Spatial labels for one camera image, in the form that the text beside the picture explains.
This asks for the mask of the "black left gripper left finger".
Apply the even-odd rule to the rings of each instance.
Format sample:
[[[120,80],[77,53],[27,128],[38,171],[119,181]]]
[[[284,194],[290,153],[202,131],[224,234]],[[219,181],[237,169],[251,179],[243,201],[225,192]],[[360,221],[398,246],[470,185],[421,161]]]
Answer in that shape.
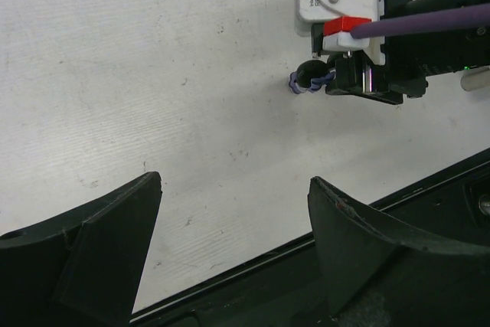
[[[162,199],[148,172],[1,236],[3,326],[128,326]]]

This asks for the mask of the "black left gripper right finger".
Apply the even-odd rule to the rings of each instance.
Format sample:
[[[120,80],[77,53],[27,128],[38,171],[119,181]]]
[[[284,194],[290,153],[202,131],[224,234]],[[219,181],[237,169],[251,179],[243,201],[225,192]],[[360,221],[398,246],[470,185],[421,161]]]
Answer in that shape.
[[[339,326],[487,326],[489,248],[425,231],[310,182],[328,312]]]

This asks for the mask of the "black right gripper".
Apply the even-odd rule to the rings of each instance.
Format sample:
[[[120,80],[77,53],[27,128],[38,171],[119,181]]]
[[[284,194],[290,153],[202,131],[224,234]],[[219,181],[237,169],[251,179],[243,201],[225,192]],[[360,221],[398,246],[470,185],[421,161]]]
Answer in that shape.
[[[485,4],[489,0],[384,0],[385,18]],[[420,98],[427,77],[486,67],[489,64],[489,23],[458,31],[390,36],[381,46],[386,62],[377,66],[364,51],[350,57],[335,53],[326,62],[312,61],[312,78],[324,83],[330,96],[358,96],[390,105],[404,97]]]

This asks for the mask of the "purple black figurine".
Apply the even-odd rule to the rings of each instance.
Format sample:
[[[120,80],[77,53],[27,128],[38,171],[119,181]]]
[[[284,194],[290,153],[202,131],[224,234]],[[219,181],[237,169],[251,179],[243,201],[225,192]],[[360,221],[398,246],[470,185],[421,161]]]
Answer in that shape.
[[[322,60],[308,60],[300,64],[289,77],[288,87],[296,94],[315,93],[336,77],[335,64]]]

